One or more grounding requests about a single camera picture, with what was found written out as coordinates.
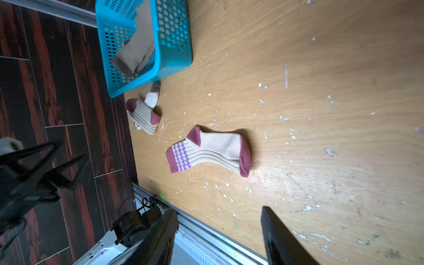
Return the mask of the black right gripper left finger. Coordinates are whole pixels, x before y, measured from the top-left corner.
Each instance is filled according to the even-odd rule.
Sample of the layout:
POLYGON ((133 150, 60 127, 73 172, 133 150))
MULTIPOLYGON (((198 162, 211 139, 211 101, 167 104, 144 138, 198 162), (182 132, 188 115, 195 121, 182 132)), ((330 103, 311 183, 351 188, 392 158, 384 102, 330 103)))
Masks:
POLYGON ((140 214, 131 211, 115 224, 118 243, 128 249, 109 262, 110 265, 169 265, 175 234, 177 212, 151 208, 140 214))

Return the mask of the cream maroon sock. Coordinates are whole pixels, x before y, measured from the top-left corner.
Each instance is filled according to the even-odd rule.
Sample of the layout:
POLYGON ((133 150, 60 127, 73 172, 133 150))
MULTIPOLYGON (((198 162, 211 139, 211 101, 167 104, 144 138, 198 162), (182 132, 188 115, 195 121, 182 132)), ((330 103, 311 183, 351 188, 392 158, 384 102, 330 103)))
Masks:
POLYGON ((141 99, 128 99, 126 102, 129 118, 149 135, 157 132, 161 117, 150 109, 141 99))
POLYGON ((242 135, 205 133, 199 126, 168 148, 166 157, 172 173, 187 171, 201 163, 214 163, 247 178, 252 164, 251 151, 242 135))

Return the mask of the white maroon sock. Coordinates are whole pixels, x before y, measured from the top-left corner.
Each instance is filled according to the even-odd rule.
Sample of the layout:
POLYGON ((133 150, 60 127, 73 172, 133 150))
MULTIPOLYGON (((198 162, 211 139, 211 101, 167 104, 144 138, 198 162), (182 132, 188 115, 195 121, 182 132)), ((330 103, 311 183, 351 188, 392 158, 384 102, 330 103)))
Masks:
POLYGON ((157 103, 159 101, 159 94, 160 94, 160 87, 161 82, 156 81, 152 84, 151 89, 149 93, 146 94, 145 99, 143 102, 155 112, 155 108, 157 106, 157 103))

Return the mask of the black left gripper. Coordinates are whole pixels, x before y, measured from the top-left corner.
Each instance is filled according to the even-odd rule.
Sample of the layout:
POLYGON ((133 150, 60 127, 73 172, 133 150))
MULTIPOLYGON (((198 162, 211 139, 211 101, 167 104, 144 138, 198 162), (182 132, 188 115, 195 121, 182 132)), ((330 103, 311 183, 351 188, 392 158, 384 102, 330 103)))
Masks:
POLYGON ((48 149, 41 163, 50 161, 63 146, 62 140, 49 141, 31 148, 1 155, 1 231, 23 223, 24 216, 39 204, 60 200, 57 188, 74 192, 83 180, 88 156, 81 155, 44 174, 18 161, 48 149))

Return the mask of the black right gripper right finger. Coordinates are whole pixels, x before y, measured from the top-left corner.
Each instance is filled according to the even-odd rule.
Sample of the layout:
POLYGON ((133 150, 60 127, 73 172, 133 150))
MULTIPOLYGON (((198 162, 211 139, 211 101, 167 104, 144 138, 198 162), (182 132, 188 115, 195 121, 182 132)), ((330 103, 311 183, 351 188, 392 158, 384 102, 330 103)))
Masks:
POLYGON ((270 265, 318 264, 269 206, 262 207, 261 226, 270 265))

